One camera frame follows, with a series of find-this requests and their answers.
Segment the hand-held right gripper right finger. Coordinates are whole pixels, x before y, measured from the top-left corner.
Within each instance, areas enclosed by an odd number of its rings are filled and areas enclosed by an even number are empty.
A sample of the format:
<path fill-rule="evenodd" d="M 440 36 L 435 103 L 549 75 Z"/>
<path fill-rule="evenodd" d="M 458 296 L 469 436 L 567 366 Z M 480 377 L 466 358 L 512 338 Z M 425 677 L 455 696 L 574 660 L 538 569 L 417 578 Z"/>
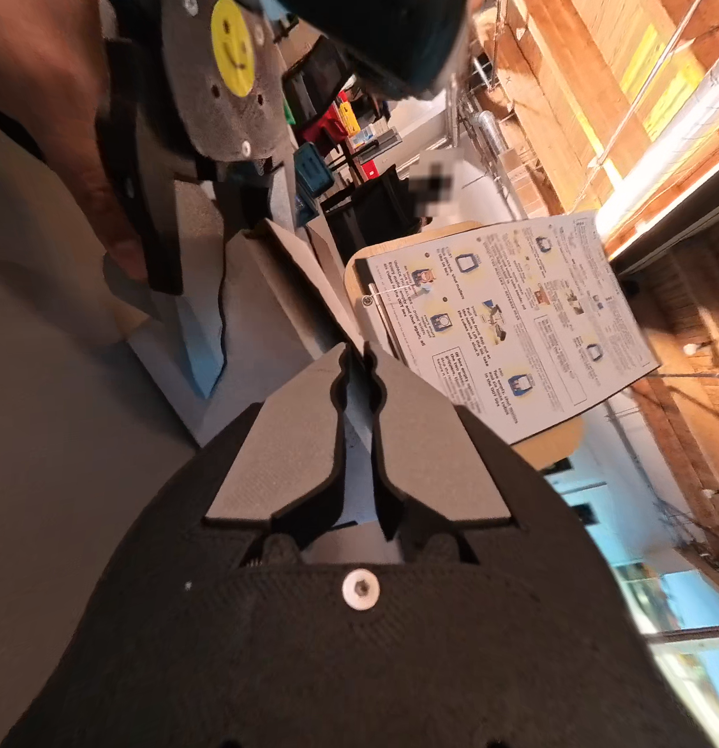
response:
<path fill-rule="evenodd" d="M 365 344 L 365 366 L 383 536 L 414 523 L 432 534 L 509 524 L 511 511 L 452 402 L 376 343 Z"/>

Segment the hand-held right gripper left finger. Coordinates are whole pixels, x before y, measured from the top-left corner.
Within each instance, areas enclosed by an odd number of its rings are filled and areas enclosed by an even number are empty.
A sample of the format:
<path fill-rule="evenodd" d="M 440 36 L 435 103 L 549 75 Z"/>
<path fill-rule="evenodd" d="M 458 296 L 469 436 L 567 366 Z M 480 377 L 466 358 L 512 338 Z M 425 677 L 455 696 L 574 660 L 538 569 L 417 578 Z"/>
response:
<path fill-rule="evenodd" d="M 285 534 L 299 548 L 333 527 L 345 496 L 347 354 L 334 346 L 264 401 L 208 524 Z"/>

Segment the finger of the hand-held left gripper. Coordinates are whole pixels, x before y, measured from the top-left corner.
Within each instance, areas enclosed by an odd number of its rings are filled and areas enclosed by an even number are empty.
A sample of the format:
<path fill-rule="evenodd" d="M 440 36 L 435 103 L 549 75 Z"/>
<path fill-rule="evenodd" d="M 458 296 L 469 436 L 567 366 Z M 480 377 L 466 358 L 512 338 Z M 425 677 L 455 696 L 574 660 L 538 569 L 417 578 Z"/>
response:
<path fill-rule="evenodd" d="M 103 256 L 102 272 L 107 287 L 116 298 L 157 321 L 162 320 L 146 282 L 132 280 L 108 252 Z"/>
<path fill-rule="evenodd" d="M 226 362 L 220 301 L 224 222 L 201 185 L 176 181 L 174 187 L 183 283 L 176 313 L 193 383 L 207 399 Z"/>

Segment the white cardboard mailer box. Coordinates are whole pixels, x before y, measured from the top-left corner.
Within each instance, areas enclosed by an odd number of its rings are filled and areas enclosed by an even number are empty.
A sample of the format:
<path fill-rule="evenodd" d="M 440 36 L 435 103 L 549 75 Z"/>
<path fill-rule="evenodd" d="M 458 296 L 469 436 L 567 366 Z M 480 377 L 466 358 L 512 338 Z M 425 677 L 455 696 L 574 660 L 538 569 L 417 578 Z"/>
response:
<path fill-rule="evenodd" d="M 345 496 L 340 521 L 372 493 L 372 411 L 358 324 L 312 250 L 272 222 L 224 247 L 221 289 L 226 362 L 212 395 L 196 389 L 182 344 L 176 298 L 152 292 L 162 320 L 149 316 L 130 346 L 201 454 L 228 446 L 211 503 L 264 401 L 338 344 L 347 345 Z"/>

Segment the person's left hand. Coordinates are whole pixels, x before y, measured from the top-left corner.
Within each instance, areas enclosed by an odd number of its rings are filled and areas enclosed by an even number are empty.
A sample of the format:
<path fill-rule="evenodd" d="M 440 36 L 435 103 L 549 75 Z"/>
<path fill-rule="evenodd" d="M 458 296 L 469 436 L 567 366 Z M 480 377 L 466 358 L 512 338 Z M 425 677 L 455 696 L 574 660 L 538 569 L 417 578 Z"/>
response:
<path fill-rule="evenodd" d="M 140 239 L 96 139 L 95 117 L 108 92 L 99 2 L 0 1 L 0 111 L 35 140 L 116 264 L 144 281 Z"/>

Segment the teal plastic case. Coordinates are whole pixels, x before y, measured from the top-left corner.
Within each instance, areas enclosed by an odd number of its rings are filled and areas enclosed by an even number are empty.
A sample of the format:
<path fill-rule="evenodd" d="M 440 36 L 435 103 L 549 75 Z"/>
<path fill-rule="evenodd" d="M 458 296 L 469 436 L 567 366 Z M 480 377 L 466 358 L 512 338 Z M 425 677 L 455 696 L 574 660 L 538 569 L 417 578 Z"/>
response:
<path fill-rule="evenodd" d="M 334 174 L 313 143 L 300 145 L 293 161 L 297 183 L 307 197 L 314 200 L 334 187 Z"/>

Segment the printed instruction sheet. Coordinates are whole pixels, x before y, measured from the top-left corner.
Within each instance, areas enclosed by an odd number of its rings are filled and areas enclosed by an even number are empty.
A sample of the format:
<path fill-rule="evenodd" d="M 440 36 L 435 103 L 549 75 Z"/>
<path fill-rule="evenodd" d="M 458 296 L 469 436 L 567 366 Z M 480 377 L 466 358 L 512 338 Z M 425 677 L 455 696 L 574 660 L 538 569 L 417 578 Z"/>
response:
<path fill-rule="evenodd" d="M 606 257 L 596 212 L 451 227 L 351 259 L 414 373 L 514 445 L 660 364 Z"/>

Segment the white ceiling light tube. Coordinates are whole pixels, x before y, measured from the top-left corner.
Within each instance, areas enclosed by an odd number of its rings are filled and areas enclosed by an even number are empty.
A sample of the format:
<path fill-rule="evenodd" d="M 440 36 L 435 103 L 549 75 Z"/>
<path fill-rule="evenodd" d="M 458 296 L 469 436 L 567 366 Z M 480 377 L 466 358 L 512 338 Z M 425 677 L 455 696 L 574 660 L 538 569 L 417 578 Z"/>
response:
<path fill-rule="evenodd" d="M 719 60 L 598 210 L 595 224 L 599 238 L 607 242 L 616 234 L 718 129 Z"/>

